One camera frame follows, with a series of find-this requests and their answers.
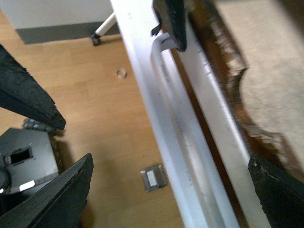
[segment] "black plastic piece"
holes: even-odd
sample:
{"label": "black plastic piece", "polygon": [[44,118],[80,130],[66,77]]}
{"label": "black plastic piece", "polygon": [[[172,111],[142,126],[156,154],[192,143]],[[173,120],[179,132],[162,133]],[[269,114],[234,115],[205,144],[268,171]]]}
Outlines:
{"label": "black plastic piece", "polygon": [[304,184],[253,154],[248,169],[272,228],[304,227]]}
{"label": "black plastic piece", "polygon": [[1,228],[75,228],[86,205],[93,172],[87,154],[27,201],[0,217]]}
{"label": "black plastic piece", "polygon": [[66,121],[52,98],[0,45],[0,106],[63,130]]}
{"label": "black plastic piece", "polygon": [[179,51],[187,48],[184,0],[154,0],[153,8],[160,24],[152,31],[156,35],[162,26],[167,29]]}
{"label": "black plastic piece", "polygon": [[96,33],[92,33],[92,35],[90,36],[91,41],[93,43],[94,46],[98,46],[101,44],[100,42],[100,35],[96,34]]}

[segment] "white metal frame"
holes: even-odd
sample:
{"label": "white metal frame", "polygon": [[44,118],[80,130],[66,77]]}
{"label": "white metal frame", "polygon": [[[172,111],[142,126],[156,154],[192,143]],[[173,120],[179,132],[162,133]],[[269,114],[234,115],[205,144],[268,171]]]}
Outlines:
{"label": "white metal frame", "polygon": [[[111,2],[185,227],[238,227],[173,57],[165,50],[164,63],[159,58],[172,43],[162,44],[168,37],[161,35],[153,45],[152,0]],[[187,41],[180,57],[245,217],[251,228],[269,228],[247,170],[247,149],[189,24]]]}
{"label": "white metal frame", "polygon": [[95,31],[96,35],[102,37],[116,23],[115,13],[112,13],[107,20]]}

